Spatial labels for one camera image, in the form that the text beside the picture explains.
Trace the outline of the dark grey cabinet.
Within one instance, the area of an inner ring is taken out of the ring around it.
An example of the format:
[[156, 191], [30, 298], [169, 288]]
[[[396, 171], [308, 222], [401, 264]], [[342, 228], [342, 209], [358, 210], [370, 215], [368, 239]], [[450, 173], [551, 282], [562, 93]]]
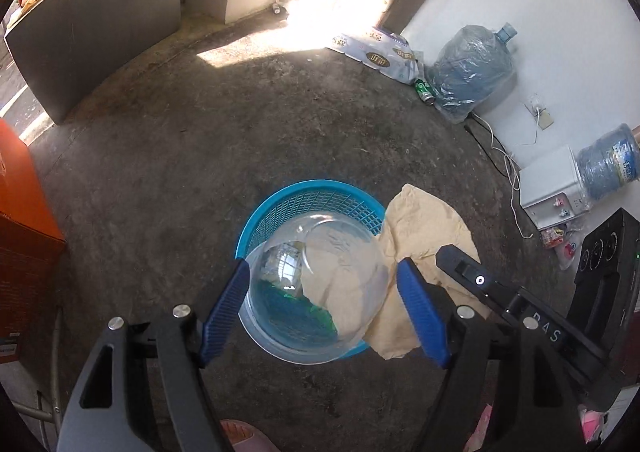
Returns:
[[113, 72], [180, 27], [180, 0], [42, 0], [4, 39], [56, 124]]

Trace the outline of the clear plastic cup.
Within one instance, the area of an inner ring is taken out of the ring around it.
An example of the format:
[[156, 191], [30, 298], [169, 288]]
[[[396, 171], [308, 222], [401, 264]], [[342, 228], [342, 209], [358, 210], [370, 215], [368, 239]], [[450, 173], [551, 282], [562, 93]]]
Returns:
[[371, 231], [337, 213], [287, 220], [246, 260], [243, 327], [262, 350], [294, 364], [328, 363], [355, 349], [390, 281]]

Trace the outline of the white water dispenser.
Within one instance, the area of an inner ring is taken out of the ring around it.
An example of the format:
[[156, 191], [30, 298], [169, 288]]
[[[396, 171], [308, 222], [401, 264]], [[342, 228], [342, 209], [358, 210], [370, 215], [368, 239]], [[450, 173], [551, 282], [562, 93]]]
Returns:
[[520, 171], [520, 204], [538, 230], [567, 223], [590, 211], [574, 152], [555, 149]]

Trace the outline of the beige paper bag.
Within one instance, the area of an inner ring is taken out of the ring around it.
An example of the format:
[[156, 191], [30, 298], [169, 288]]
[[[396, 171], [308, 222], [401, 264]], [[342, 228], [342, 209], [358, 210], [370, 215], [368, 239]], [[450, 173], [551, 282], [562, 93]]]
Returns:
[[446, 202], [407, 183], [390, 201], [377, 237], [361, 238], [329, 221], [308, 233], [302, 293], [326, 309], [341, 337], [363, 339], [385, 360], [401, 358], [419, 346], [397, 290], [397, 265], [406, 257], [456, 305], [489, 316], [487, 306], [436, 266], [437, 251], [449, 244], [478, 258], [462, 217]]

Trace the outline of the large blue water jug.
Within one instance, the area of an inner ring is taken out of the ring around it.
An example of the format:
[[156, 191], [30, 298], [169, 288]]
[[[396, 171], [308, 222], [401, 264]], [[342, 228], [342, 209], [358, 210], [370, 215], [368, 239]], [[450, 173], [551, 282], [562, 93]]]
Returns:
[[498, 31], [469, 24], [442, 47], [426, 70], [435, 107], [451, 123], [469, 114], [515, 72], [508, 43], [518, 31], [505, 23]]

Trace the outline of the orange red box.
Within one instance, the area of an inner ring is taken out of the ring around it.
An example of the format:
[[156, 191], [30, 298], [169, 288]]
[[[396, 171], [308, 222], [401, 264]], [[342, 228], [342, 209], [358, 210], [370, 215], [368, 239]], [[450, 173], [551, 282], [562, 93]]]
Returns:
[[47, 205], [28, 147], [0, 127], [1, 361], [20, 357], [66, 243]]

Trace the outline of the white printed carton box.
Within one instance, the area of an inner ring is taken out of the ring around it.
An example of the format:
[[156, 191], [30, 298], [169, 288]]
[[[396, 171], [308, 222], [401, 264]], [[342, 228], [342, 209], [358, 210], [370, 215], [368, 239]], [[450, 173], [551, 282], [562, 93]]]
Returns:
[[335, 34], [326, 47], [402, 84], [411, 85], [422, 76], [409, 43], [395, 33], [369, 28], [354, 35]]

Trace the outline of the green drink can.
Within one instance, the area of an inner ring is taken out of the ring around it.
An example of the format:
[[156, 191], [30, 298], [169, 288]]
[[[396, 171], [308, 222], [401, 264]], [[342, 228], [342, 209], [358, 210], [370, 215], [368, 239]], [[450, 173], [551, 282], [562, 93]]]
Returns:
[[434, 96], [434, 92], [431, 89], [431, 86], [427, 84], [427, 82], [422, 79], [416, 79], [413, 83], [413, 87], [416, 90], [416, 94], [418, 94], [420, 100], [424, 102], [424, 104], [427, 104], [428, 106], [435, 105], [436, 99]]

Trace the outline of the blue plastic waste basket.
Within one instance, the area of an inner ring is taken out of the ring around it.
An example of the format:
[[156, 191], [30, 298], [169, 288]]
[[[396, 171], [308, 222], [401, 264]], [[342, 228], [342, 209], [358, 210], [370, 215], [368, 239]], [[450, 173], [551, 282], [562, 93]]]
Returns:
[[[384, 220], [383, 206], [354, 186], [326, 179], [301, 181], [274, 193], [254, 210], [241, 232], [236, 253], [246, 260], [287, 220], [315, 212], [346, 215], [363, 224], [375, 237], [381, 233]], [[362, 340], [344, 357], [358, 354], [366, 347]]]

